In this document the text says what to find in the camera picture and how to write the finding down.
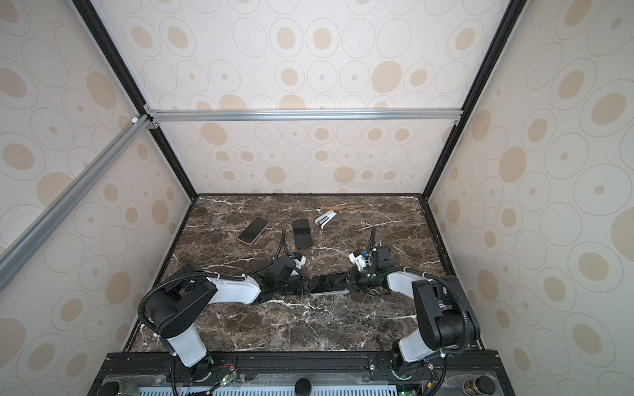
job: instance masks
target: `wallpaper with circles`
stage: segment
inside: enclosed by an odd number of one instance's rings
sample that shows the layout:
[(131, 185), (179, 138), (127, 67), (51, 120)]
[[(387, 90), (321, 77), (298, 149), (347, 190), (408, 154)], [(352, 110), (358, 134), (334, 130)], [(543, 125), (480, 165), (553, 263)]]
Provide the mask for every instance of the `wallpaper with circles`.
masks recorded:
[(0, 2), (0, 254), (136, 112), (73, 10)]
[(634, 389), (634, 2), (535, 0), (432, 210), (518, 396)]
[(189, 199), (142, 132), (0, 293), (0, 395), (83, 396), (136, 309)]
[(199, 193), (420, 193), (453, 120), (161, 124)]
[(156, 109), (461, 107), (508, 0), (93, 0)]

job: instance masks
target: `patterned wallpaper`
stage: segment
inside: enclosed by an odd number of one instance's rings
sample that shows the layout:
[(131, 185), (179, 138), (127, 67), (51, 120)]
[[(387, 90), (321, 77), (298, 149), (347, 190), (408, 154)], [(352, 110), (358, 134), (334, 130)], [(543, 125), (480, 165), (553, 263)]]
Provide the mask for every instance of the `patterned wallpaper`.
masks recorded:
[(0, 395), (83, 396), (121, 350), (189, 199), (142, 132), (0, 293)]
[(518, 396), (634, 389), (634, 2), (535, 0), (431, 199)]
[(199, 193), (419, 193), (452, 120), (164, 122)]
[(163, 110), (461, 107), (508, 0), (93, 0)]
[(136, 112), (60, 0), (0, 2), (0, 254)]

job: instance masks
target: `brown marble surface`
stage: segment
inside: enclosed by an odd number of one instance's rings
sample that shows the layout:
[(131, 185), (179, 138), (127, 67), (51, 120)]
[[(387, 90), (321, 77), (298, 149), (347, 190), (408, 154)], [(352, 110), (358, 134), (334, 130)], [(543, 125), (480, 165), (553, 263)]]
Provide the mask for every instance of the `brown marble surface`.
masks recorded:
[[(322, 206), (364, 205), (343, 210), (324, 229), (314, 220)], [(254, 245), (237, 236), (257, 215), (269, 219)], [(265, 266), (275, 254), (282, 227), (295, 251), (291, 222), (308, 219), (313, 246), (301, 249), (304, 274), (345, 271), (347, 255), (364, 250), (377, 225), (377, 243), (392, 250), (397, 266), (436, 274), (443, 270), (418, 200), (412, 196), (202, 196), (192, 211), (165, 272), (169, 277), (187, 259), (208, 271), (240, 275)], [(386, 349), (416, 327), (414, 304), (393, 293), (350, 293), (327, 297), (287, 296), (260, 304), (208, 305), (196, 327), (209, 350), (378, 350)], [(158, 338), (142, 328), (132, 352), (164, 350)]]

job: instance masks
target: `phone screen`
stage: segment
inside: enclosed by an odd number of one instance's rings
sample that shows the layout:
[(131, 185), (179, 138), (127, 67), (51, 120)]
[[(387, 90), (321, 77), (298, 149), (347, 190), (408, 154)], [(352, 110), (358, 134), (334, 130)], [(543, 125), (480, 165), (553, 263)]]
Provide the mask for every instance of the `phone screen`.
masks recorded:
[(264, 217), (257, 216), (253, 219), (251, 224), (249, 224), (247, 228), (240, 233), (238, 239), (244, 243), (253, 243), (267, 224), (269, 224), (269, 220), (266, 220)]

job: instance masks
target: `black cap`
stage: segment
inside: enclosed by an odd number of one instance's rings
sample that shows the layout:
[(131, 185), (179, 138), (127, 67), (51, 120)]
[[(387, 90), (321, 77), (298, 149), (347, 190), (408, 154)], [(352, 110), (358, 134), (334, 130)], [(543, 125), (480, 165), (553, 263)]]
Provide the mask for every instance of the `black cap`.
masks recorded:
[(118, 382), (106, 382), (97, 392), (97, 396), (117, 396), (119, 392)]
[(483, 395), (492, 395), (495, 393), (495, 382), (486, 375), (482, 375), (475, 379), (475, 388)]
[(313, 391), (313, 384), (305, 378), (295, 383), (295, 396), (308, 396)]

